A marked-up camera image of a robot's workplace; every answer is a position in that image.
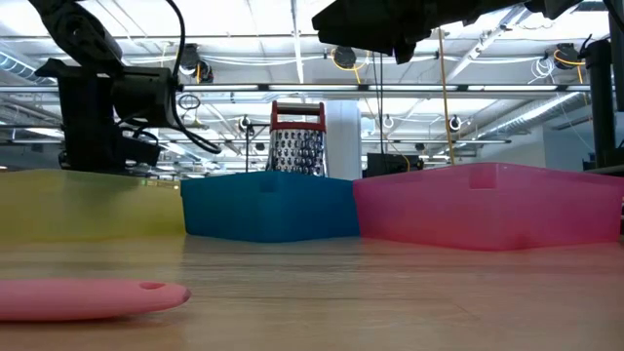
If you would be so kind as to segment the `blue plastic bin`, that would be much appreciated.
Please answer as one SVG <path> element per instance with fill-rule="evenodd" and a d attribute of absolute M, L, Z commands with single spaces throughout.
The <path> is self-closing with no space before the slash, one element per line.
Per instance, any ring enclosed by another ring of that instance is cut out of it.
<path fill-rule="evenodd" d="M 279 172 L 184 180 L 188 234 L 255 243 L 360 235 L 352 182 Z"/>

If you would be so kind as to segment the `long ceiling light bar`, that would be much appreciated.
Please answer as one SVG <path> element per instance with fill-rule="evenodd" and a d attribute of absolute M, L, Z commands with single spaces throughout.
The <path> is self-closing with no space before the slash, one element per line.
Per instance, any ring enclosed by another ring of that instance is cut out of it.
<path fill-rule="evenodd" d="M 591 90 L 589 85 L 560 84 L 560 85 L 483 85 L 483 84 L 460 84 L 446 85 L 449 92 L 509 92 L 509 93 L 550 93 L 571 92 L 585 93 Z M 442 85 L 408 85 L 408 84 L 217 84 L 217 85 L 186 85 L 181 89 L 183 92 L 415 92 L 415 93 L 441 93 Z"/>

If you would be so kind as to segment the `pink silicone spatula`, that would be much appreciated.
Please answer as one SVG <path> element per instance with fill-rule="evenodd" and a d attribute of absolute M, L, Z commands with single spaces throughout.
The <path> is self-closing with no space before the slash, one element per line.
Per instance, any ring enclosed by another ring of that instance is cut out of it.
<path fill-rule="evenodd" d="M 108 319 L 176 308 L 190 289 L 130 279 L 0 280 L 0 322 Z"/>

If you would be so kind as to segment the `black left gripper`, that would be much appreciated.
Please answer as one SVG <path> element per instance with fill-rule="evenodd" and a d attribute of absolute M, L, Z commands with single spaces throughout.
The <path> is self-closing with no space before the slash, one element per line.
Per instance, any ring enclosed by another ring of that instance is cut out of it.
<path fill-rule="evenodd" d="M 58 78 L 64 133 L 64 169 L 124 175 L 127 162 L 153 166 L 161 148 L 126 137 L 113 118 L 112 80 L 98 76 Z"/>

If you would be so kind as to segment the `yellow plastic bin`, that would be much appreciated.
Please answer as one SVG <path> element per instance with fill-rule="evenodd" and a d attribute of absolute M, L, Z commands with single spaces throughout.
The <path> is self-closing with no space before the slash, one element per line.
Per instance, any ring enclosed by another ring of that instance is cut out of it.
<path fill-rule="evenodd" d="M 175 181 L 61 170 L 0 173 L 0 242 L 184 234 Z"/>

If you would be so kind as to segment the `white pillar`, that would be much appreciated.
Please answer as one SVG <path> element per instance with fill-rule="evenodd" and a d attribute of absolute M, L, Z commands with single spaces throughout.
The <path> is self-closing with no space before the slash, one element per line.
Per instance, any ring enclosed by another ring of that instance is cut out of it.
<path fill-rule="evenodd" d="M 326 103 L 329 177 L 355 180 L 362 176 L 361 111 L 356 100 Z"/>

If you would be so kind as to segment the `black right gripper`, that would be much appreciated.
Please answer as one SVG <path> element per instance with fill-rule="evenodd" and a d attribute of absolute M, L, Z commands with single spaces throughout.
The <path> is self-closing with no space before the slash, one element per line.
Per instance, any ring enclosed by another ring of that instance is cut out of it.
<path fill-rule="evenodd" d="M 312 25 L 323 43 L 393 55 L 397 64 L 403 64 L 434 28 L 457 21 L 468 25 L 483 14 L 525 1 L 402 0 L 393 19 L 388 0 L 334 0 L 312 18 Z"/>

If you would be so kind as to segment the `black aluminium rig frame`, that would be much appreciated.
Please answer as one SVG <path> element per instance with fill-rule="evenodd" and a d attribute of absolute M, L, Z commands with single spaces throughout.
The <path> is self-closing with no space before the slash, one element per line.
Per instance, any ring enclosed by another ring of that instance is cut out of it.
<path fill-rule="evenodd" d="M 624 137 L 617 142 L 616 119 L 624 116 L 624 0 L 602 0 L 611 39 L 584 44 L 590 74 L 595 168 L 593 173 L 624 177 Z"/>

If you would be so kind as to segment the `pink plastic bin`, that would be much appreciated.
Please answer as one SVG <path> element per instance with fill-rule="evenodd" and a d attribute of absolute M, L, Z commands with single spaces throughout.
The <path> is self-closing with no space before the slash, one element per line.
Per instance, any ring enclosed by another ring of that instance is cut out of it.
<path fill-rule="evenodd" d="M 353 183 L 366 238 L 473 251 L 615 242 L 624 178 L 476 163 Z"/>

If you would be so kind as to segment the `black monitor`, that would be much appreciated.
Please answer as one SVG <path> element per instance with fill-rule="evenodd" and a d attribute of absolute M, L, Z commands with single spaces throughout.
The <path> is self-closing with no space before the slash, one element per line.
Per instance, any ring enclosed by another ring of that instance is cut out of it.
<path fill-rule="evenodd" d="M 366 164 L 363 177 L 421 171 L 424 168 L 424 161 L 416 155 L 368 153 Z"/>

